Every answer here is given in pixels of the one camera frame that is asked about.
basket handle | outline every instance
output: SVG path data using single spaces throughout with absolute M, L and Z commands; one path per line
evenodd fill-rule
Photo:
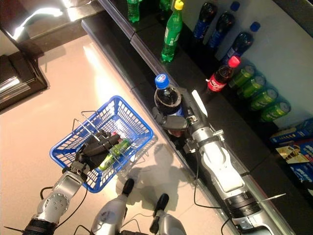
M 80 114 L 87 120 L 87 122 L 89 122 L 89 124 L 91 125 L 91 126 L 93 126 L 93 128 L 98 132 L 98 133 L 100 133 L 100 131 L 96 128 L 96 126 L 85 116 L 85 114 L 84 113 L 97 113 L 97 111 L 94 111 L 94 110 L 92 110 L 92 111 L 81 111 L 80 112 Z
M 78 122 L 89 134 L 91 134 L 98 142 L 100 142 L 99 138 L 97 136 L 95 136 L 87 127 L 84 126 L 84 124 L 82 124 L 80 122 L 80 120 L 74 118 L 73 120 L 73 126 L 72 126 L 72 133 L 74 131 L 74 125 L 75 125 L 75 121 Z

blue shopping basket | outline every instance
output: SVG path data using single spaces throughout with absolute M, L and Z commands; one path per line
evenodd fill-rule
M 75 159 L 76 152 L 90 136 L 89 132 L 93 134 L 97 132 L 95 127 L 98 130 L 104 129 L 106 132 L 116 132 L 122 138 L 130 140 L 131 145 L 108 169 L 101 171 L 96 168 L 88 173 L 87 183 L 84 183 L 84 187 L 93 193 L 101 191 L 153 136 L 150 126 L 122 97 L 116 95 L 95 111 L 81 126 L 53 146 L 50 150 L 50 157 L 62 168 L 70 166 Z

beige floor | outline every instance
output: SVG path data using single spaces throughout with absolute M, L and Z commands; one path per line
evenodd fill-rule
M 48 51 L 39 64 L 49 89 L 0 116 L 1 235 L 18 234 L 4 230 L 4 225 L 25 228 L 40 202 L 40 189 L 52 186 L 61 176 L 61 168 L 49 157 L 49 150 L 71 131 L 73 118 L 82 119 L 82 110 L 96 110 L 116 94 L 152 127 L 157 141 L 132 169 L 116 175 L 100 193 L 89 193 L 77 213 L 55 234 L 73 234 L 79 224 L 90 228 L 101 207 L 121 192 L 127 173 L 136 179 L 136 186 L 128 201 L 125 222 L 138 213 L 151 215 L 157 197 L 166 192 L 170 195 L 169 213 L 181 220 L 188 235 L 221 234 L 223 221 L 214 210 L 194 205 L 191 179 L 88 36 Z M 76 208 L 84 193 L 85 188 L 78 191 L 61 221 Z M 208 204 L 200 191 L 197 201 Z M 152 218 L 135 218 L 141 231 L 150 234 Z M 138 231 L 134 221 L 124 228 Z

blue bottle cap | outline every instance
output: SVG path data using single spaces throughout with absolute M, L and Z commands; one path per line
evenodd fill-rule
M 240 7 L 240 3 L 237 1 L 233 1 L 233 3 L 230 6 L 230 10 L 237 11 L 239 7 Z
M 252 32 L 257 32 L 260 27 L 261 27 L 261 25 L 259 22 L 253 22 L 252 25 L 250 26 L 250 30 Z
M 159 74 L 155 78 L 156 88 L 158 89 L 164 89 L 167 88 L 170 84 L 170 81 L 168 80 L 168 76 L 166 74 Z

white wall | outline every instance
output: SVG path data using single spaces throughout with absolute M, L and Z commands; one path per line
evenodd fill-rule
M 221 59 L 242 30 L 253 21 L 261 24 L 252 47 L 243 55 L 255 64 L 280 95 L 291 103 L 291 112 L 275 121 L 282 128 L 313 116 L 313 38 L 272 0 L 237 0 L 237 22 L 216 53 Z M 193 30 L 205 0 L 185 0 L 184 22 Z M 204 42 L 218 17 L 233 0 L 212 1 L 219 8 Z
M 16 46 L 0 30 L 0 56 L 11 55 L 17 51 L 19 50 L 16 48 Z

